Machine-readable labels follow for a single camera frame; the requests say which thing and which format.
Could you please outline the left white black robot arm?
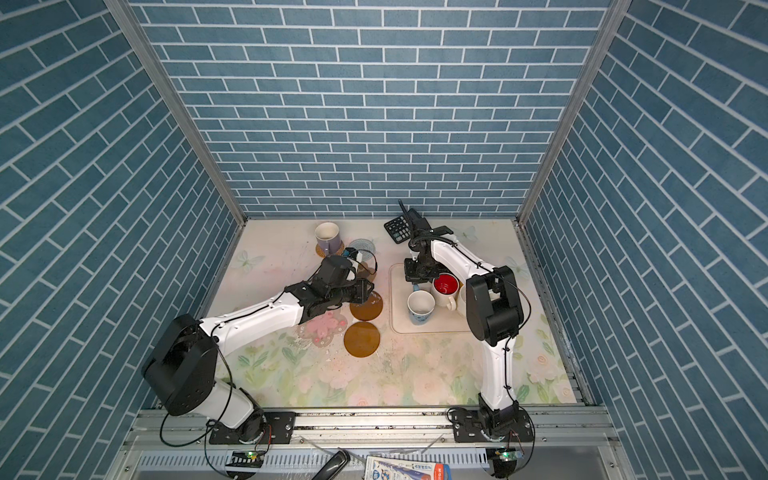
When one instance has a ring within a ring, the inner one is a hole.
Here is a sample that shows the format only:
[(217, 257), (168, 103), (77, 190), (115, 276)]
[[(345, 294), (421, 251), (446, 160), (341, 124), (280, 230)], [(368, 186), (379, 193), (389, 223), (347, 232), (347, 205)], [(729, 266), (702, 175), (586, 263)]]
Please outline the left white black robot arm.
[(265, 301), (201, 320), (176, 317), (142, 367), (142, 376), (171, 416), (195, 413), (234, 432), (241, 443), (260, 439), (266, 419), (255, 398), (216, 377), (218, 361), (278, 330), (292, 328), (346, 303), (362, 304), (374, 290), (368, 279), (340, 286), (302, 281)]

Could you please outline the brown paw print coaster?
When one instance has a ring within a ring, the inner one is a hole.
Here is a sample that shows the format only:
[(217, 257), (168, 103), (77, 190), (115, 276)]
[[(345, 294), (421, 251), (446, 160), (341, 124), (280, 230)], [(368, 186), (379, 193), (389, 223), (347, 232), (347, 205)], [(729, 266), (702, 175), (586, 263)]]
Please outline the brown paw print coaster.
[(357, 266), (356, 277), (358, 279), (374, 282), (377, 275), (377, 268), (370, 267), (367, 264), (359, 263)]

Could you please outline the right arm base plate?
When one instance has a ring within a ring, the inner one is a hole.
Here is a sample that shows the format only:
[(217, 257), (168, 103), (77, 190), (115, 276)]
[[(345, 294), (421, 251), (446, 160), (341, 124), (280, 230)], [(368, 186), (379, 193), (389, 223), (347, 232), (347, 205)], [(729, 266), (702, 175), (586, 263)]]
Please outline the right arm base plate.
[(527, 412), (508, 408), (490, 412), (484, 409), (451, 407), (446, 411), (457, 443), (533, 442), (534, 426)]

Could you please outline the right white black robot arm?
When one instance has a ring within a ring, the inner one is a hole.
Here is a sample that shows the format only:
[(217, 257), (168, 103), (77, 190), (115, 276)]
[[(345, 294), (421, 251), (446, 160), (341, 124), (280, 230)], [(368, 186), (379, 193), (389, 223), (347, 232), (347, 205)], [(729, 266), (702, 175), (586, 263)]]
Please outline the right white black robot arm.
[(483, 343), (483, 380), (479, 394), (479, 420), (484, 433), (500, 437), (524, 420), (512, 387), (511, 340), (531, 312), (524, 306), (515, 274), (494, 266), (462, 245), (453, 231), (433, 227), (413, 208), (399, 205), (404, 222), (400, 242), (411, 255), (404, 260), (405, 280), (423, 284), (450, 273), (465, 287), (465, 318), (470, 332)]

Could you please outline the tan rattan round coaster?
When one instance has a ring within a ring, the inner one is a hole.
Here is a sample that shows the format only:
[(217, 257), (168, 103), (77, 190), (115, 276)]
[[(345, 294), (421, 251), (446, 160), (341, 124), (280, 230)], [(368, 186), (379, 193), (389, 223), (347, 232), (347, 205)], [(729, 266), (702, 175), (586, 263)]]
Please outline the tan rattan round coaster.
[(326, 257), (328, 257), (328, 256), (332, 256), (332, 255), (342, 255), (342, 254), (343, 254), (343, 252), (344, 252), (344, 249), (345, 249), (345, 245), (344, 245), (344, 243), (341, 243), (341, 244), (339, 245), (339, 248), (338, 248), (338, 249), (336, 249), (335, 251), (331, 251), (331, 252), (326, 252), (326, 251), (325, 251), (324, 249), (322, 249), (322, 248), (321, 248), (319, 245), (316, 245), (316, 246), (315, 246), (315, 253), (316, 253), (318, 256), (320, 256), (321, 258), (326, 258)]

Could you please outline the beige rectangular tray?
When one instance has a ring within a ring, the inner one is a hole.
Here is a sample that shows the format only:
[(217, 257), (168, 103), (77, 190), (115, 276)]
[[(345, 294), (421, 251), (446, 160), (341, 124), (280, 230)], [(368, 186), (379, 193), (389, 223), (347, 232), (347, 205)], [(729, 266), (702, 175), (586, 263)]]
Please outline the beige rectangular tray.
[(427, 283), (413, 284), (405, 278), (404, 265), (389, 270), (390, 323), (399, 334), (469, 333), (465, 316), (438, 303), (439, 297)]

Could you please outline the blue woven round coaster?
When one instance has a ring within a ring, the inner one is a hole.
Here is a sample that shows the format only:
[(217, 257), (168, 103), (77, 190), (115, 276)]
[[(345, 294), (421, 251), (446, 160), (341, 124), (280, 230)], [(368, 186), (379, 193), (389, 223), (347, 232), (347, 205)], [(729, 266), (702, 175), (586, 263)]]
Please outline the blue woven round coaster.
[(362, 259), (364, 261), (368, 261), (369, 259), (372, 259), (374, 254), (376, 253), (376, 247), (375, 244), (365, 238), (358, 238), (352, 240), (348, 246), (350, 248), (354, 248), (355, 250), (362, 253)]

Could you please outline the amber glossy round coaster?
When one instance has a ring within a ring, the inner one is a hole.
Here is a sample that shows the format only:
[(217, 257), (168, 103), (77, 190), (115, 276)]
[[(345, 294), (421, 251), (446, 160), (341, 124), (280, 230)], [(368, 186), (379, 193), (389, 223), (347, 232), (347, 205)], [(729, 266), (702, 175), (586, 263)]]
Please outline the amber glossy round coaster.
[(350, 312), (354, 318), (360, 321), (372, 321), (383, 311), (384, 301), (382, 296), (373, 291), (363, 303), (351, 303)]

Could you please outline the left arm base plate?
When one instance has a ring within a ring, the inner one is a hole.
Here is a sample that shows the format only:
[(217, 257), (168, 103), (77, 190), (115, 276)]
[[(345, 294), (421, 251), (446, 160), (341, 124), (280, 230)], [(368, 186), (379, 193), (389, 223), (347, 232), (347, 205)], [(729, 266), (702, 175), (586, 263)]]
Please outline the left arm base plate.
[(296, 418), (297, 414), (292, 411), (257, 411), (235, 429), (216, 423), (209, 442), (213, 445), (289, 444)]

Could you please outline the pink flower coaster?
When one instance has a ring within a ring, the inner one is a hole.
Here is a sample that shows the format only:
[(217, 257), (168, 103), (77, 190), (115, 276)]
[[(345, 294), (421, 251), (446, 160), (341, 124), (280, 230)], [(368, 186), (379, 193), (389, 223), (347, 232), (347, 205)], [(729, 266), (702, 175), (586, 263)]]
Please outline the pink flower coaster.
[(326, 312), (298, 327), (298, 336), (321, 348), (332, 343), (335, 335), (344, 333), (349, 325), (347, 318), (336, 310)]

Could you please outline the lilac mug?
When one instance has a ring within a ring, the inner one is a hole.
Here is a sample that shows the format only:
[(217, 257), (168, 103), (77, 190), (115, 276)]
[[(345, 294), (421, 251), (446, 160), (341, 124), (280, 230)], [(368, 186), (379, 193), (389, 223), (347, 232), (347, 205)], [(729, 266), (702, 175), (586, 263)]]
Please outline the lilac mug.
[(334, 222), (323, 222), (319, 224), (314, 231), (316, 245), (319, 245), (326, 252), (335, 251), (343, 243), (340, 236), (340, 228)]

